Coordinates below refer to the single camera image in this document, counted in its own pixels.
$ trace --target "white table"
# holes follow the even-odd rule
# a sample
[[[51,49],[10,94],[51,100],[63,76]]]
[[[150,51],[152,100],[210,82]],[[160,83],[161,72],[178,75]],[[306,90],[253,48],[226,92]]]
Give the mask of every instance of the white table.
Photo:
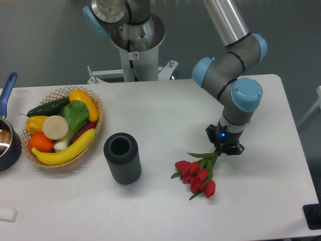
[[[0,173],[0,206],[16,222],[0,222],[1,240],[258,240],[321,234],[309,230],[302,206],[317,203],[281,80],[250,76],[263,98],[241,136],[240,156],[222,155],[214,171],[216,194],[189,201],[170,179],[187,152],[212,152],[205,128],[223,107],[192,80],[86,85],[104,103],[104,123],[85,158],[64,170],[35,166],[24,155]],[[8,121],[22,133],[25,116],[60,86],[15,88]],[[103,156],[116,132],[133,135],[141,177],[120,185]]]

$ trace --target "gray wall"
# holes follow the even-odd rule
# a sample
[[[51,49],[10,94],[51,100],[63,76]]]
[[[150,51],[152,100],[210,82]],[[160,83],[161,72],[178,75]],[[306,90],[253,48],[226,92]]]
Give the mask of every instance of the gray wall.
[[[315,90],[321,85],[321,1],[236,3],[251,32],[269,44],[266,58],[246,74],[279,75],[297,123],[317,100]],[[16,87],[25,87],[84,84],[87,65],[92,70],[120,69],[110,40],[99,39],[86,26],[84,5],[85,0],[0,2],[0,87],[12,71],[19,75]],[[177,78],[191,78],[201,58],[225,52],[202,1],[152,0],[151,8],[166,27],[159,64],[178,61]],[[321,176],[320,123],[321,114],[300,133],[313,176]]]

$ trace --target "wicker basket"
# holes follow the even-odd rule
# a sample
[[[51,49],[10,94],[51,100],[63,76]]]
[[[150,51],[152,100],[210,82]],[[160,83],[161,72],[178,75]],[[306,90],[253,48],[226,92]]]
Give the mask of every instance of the wicker basket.
[[[103,122],[103,115],[104,115],[104,108],[102,105],[102,102],[99,98],[98,95],[96,95],[92,90],[88,90],[86,88],[83,87],[77,87],[77,86],[67,86],[64,89],[57,89],[55,92],[51,92],[50,95],[47,95],[47,98],[44,99],[39,105],[48,103],[50,101],[56,100],[56,99],[61,99],[64,97],[68,97],[69,94],[75,90],[75,89],[80,89],[82,91],[84,91],[85,93],[87,93],[92,100],[94,101],[94,103],[96,104],[96,107],[98,108],[98,113],[99,113],[99,118],[98,118],[98,122],[96,125],[96,135],[94,140],[89,144],[89,146],[83,151],[81,152],[77,157],[75,157],[74,159],[70,160],[69,162],[66,162],[64,164],[60,164],[60,165],[47,165],[42,163],[37,156],[35,156],[28,148],[28,143],[29,140],[31,138],[31,134],[28,133],[26,130],[23,130],[22,136],[21,136],[21,142],[22,142],[22,151],[23,153],[26,155],[26,157],[32,161],[33,163],[35,163],[37,166],[43,167],[43,168],[63,168],[63,167],[67,167],[70,166],[74,163],[76,163],[77,161],[80,160],[80,158],[82,158],[86,152],[88,151],[88,149],[91,147],[91,145],[95,142],[95,140],[97,139],[97,135],[101,129],[101,125]]]

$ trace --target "yellow bell pepper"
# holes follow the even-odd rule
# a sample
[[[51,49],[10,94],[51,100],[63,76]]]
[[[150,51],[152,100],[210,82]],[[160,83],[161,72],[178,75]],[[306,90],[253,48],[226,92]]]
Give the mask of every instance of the yellow bell pepper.
[[[25,126],[26,131],[31,135],[42,133],[42,125],[47,118],[48,116],[45,115],[35,115],[28,118]]]

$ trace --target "blue pot handle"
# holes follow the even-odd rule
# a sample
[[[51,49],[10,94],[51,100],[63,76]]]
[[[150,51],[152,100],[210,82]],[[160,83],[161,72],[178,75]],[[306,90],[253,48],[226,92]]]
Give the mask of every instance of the blue pot handle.
[[[0,116],[6,118],[7,117],[7,103],[9,96],[11,94],[12,89],[14,88],[15,82],[18,78],[17,73],[11,73],[8,76],[8,80],[6,81],[6,85],[0,95]]]

